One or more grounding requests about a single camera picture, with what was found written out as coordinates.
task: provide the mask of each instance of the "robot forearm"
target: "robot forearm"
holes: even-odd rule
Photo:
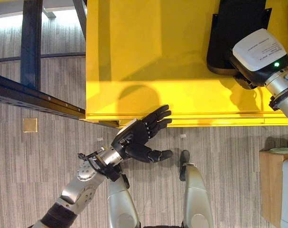
[[[77,175],[65,186],[60,197],[49,209],[47,214],[32,228],[68,228],[77,215],[92,200],[97,187],[106,179],[106,174],[111,171],[110,179],[119,177],[119,172],[113,167],[122,160],[113,149],[100,150],[87,157],[77,169]]]

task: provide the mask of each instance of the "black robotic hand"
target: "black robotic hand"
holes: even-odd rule
[[[145,146],[159,130],[166,128],[172,119],[163,119],[171,115],[169,105],[164,105],[141,120],[134,119],[119,131],[111,146],[123,159],[134,158],[141,162],[159,162],[172,156],[172,151],[157,151]]]

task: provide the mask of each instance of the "yellow table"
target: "yellow table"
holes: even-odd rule
[[[288,125],[263,87],[241,88],[206,66],[219,0],[88,0],[86,121],[120,126],[161,104],[171,126]],[[269,31],[288,52],[288,0],[273,8]]]

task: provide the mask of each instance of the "small square tile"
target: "small square tile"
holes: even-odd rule
[[[37,118],[23,118],[24,133],[37,132]]]

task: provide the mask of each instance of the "cardboard box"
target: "cardboard box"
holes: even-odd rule
[[[274,148],[260,152],[262,215],[276,228],[281,227],[282,165],[286,159],[288,159],[288,148]]]

